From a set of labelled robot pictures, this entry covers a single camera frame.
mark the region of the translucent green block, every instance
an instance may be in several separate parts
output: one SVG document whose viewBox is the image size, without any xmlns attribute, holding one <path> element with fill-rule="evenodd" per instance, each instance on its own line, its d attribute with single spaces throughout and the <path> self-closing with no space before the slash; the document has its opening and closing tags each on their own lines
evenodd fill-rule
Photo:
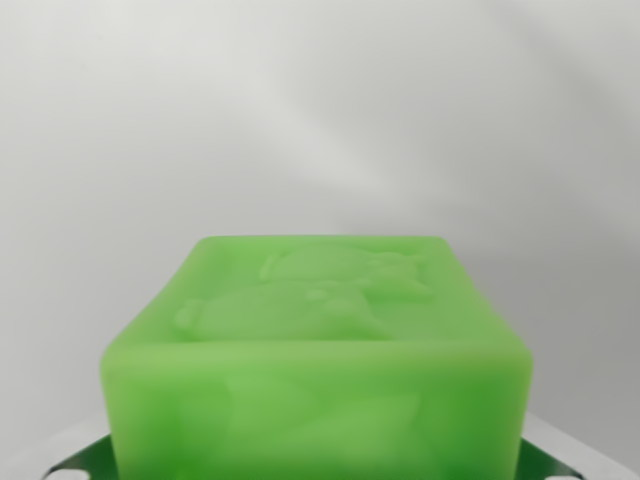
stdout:
<svg viewBox="0 0 640 480">
<path fill-rule="evenodd" d="M 436 237 L 214 237 L 102 362 L 122 480 L 512 480 L 527 348 Z"/>
</svg>

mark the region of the white wall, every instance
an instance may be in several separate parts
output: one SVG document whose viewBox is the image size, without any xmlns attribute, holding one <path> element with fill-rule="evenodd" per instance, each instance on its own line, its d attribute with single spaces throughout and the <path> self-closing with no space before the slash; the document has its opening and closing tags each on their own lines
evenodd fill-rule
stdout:
<svg viewBox="0 0 640 480">
<path fill-rule="evenodd" d="M 640 469 L 640 6 L 0 3 L 0 461 L 209 234 L 450 239 L 531 409 Z"/>
</svg>

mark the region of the soap top surface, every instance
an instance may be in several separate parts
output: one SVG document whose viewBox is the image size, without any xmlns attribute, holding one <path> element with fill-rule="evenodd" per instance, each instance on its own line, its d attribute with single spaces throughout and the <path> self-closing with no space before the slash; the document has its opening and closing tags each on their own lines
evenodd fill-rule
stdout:
<svg viewBox="0 0 640 480">
<path fill-rule="evenodd" d="M 116 344 L 520 341 L 439 237 L 200 241 Z"/>
</svg>

